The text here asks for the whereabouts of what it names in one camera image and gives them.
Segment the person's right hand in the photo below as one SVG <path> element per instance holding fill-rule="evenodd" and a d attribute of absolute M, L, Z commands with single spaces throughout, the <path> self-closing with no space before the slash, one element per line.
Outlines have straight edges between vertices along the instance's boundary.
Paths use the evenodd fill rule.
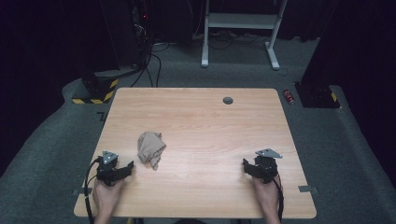
<path fill-rule="evenodd" d="M 259 206 L 266 218 L 278 217 L 278 187 L 279 176 L 276 176 L 270 183 L 264 184 L 259 178 L 253 177 L 253 185 Z"/>

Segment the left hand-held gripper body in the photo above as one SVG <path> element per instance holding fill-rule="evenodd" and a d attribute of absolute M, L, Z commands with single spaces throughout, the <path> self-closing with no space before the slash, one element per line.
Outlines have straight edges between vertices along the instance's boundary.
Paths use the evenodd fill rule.
<path fill-rule="evenodd" d="M 103 155 L 99 158 L 96 177 L 109 187 L 124 178 L 122 170 L 116 168 L 118 157 L 118 154 L 104 150 Z"/>

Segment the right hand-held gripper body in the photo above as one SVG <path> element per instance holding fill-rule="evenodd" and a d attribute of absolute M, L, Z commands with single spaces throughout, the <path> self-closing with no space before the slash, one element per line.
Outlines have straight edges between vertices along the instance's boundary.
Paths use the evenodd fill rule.
<path fill-rule="evenodd" d="M 282 159 L 283 156 L 271 148 L 256 151 L 256 154 L 253 176 L 264 184 L 270 183 L 278 175 L 276 159 Z"/>

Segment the person's left hand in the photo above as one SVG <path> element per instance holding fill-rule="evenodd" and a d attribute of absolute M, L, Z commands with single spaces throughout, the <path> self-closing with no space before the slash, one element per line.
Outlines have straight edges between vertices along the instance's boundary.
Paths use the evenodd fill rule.
<path fill-rule="evenodd" d="M 124 181 L 120 180 L 114 186 L 109 187 L 100 180 L 95 181 L 93 199 L 98 209 L 96 216 L 112 217 L 118 204 L 123 184 Z"/>

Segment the black yellow striped stand base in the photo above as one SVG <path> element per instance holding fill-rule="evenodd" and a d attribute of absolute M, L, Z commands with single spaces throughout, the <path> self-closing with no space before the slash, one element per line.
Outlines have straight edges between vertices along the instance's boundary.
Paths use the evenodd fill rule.
<path fill-rule="evenodd" d="M 72 102 L 77 105 L 106 104 L 113 96 L 119 79 L 111 75 L 111 71 L 84 74 L 72 95 Z"/>

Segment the beige cloth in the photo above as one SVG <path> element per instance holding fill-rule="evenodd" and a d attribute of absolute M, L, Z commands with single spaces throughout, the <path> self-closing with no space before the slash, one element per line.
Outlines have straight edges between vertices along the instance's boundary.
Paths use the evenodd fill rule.
<path fill-rule="evenodd" d="M 137 156 L 143 163 L 149 163 L 154 171 L 158 170 L 161 155 L 166 148 L 161 133 L 145 132 L 137 140 Z"/>

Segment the white metal stand frame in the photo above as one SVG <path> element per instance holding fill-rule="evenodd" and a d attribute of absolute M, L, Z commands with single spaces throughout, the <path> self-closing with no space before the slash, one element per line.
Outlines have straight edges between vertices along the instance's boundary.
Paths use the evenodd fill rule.
<path fill-rule="evenodd" d="M 281 0 L 279 10 L 274 15 L 235 14 L 211 12 L 209 9 L 210 0 L 205 0 L 205 26 L 201 66 L 206 68 L 209 65 L 208 37 L 210 28 L 256 29 L 272 31 L 270 40 L 265 42 L 265 49 L 272 68 L 279 70 L 280 65 L 274 51 L 274 45 L 287 3 L 288 0 Z"/>

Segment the dark equipment rack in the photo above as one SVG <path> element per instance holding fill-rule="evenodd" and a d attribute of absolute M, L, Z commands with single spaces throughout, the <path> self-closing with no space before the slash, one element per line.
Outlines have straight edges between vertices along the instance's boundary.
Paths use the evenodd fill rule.
<path fill-rule="evenodd" d="M 137 45 L 138 63 L 140 68 L 147 66 L 152 48 L 152 25 L 150 0 L 129 0 L 130 14 L 134 26 L 134 38 Z"/>

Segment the red can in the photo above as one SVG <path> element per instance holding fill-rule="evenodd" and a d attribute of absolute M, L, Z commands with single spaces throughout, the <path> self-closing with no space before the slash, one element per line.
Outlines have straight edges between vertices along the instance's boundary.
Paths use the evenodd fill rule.
<path fill-rule="evenodd" d="M 287 100 L 289 105 L 294 105 L 295 104 L 294 97 L 292 96 L 292 94 L 291 94 L 291 92 L 289 90 L 283 90 L 283 95 L 284 95 L 284 97 Z"/>

